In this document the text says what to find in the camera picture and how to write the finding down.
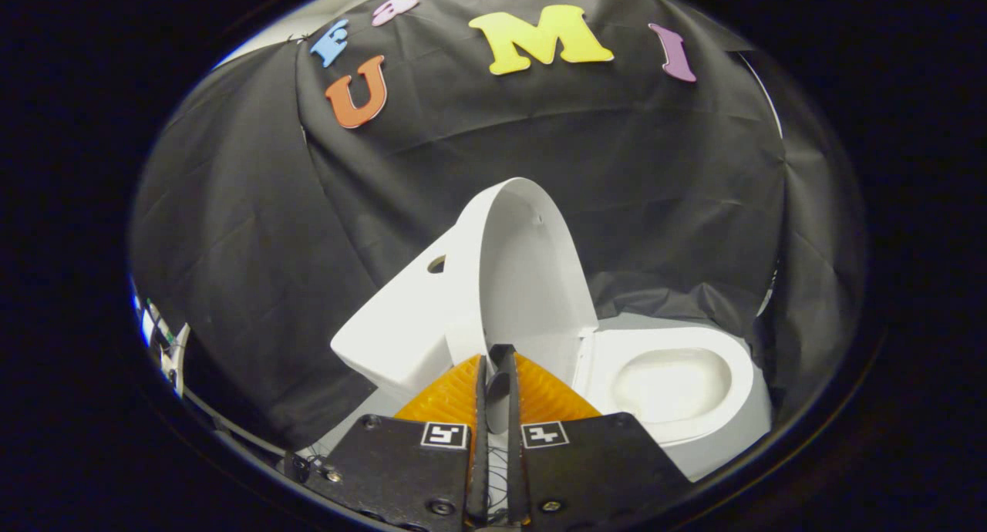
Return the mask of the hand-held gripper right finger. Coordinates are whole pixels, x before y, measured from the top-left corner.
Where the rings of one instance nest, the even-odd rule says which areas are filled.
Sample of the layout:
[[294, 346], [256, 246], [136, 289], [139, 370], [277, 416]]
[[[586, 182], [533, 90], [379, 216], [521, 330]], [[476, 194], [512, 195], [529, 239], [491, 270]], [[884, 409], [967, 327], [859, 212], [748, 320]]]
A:
[[638, 420], [590, 415], [552, 374], [493, 347], [493, 412], [505, 418], [508, 527], [621, 527], [667, 511], [692, 489]]

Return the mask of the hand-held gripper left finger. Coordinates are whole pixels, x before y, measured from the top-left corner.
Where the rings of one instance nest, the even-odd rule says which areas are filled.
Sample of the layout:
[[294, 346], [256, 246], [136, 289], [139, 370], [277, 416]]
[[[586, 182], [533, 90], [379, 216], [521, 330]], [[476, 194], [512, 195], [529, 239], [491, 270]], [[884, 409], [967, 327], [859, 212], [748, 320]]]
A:
[[392, 417], [366, 413], [327, 454], [285, 457], [285, 475], [333, 503], [402, 529], [489, 521], [487, 360], [455, 365]]

